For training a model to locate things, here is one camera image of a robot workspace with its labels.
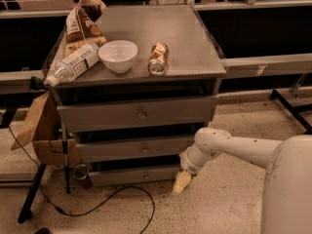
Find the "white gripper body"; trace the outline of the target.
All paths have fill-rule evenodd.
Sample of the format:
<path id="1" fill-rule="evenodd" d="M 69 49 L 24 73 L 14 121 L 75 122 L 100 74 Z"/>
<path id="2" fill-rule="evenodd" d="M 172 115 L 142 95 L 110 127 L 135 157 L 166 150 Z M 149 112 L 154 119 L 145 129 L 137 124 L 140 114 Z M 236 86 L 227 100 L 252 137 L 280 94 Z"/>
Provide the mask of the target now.
<path id="1" fill-rule="evenodd" d="M 196 144 L 192 144 L 179 154 L 180 167 L 183 171 L 196 176 L 204 165 L 212 159 L 212 152 L 200 149 Z"/>

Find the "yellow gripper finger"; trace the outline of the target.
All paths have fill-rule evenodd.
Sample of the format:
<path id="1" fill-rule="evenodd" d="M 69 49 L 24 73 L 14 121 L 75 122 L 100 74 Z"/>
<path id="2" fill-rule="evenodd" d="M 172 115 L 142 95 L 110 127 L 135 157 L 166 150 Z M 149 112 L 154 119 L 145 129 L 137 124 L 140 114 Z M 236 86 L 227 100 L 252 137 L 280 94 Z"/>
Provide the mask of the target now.
<path id="1" fill-rule="evenodd" d="M 191 181 L 192 176 L 188 171 L 178 172 L 173 186 L 173 194 L 179 195 Z"/>

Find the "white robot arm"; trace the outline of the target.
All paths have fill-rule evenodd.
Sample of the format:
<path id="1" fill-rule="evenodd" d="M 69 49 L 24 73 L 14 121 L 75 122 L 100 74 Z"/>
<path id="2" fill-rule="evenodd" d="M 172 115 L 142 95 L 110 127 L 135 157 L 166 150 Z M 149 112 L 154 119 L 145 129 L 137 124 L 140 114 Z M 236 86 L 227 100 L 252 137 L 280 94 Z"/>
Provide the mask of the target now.
<path id="1" fill-rule="evenodd" d="M 312 136 L 285 140 L 232 136 L 202 128 L 179 154 L 173 193 L 180 194 L 204 165 L 226 153 L 265 170 L 261 234 L 312 234 Z"/>

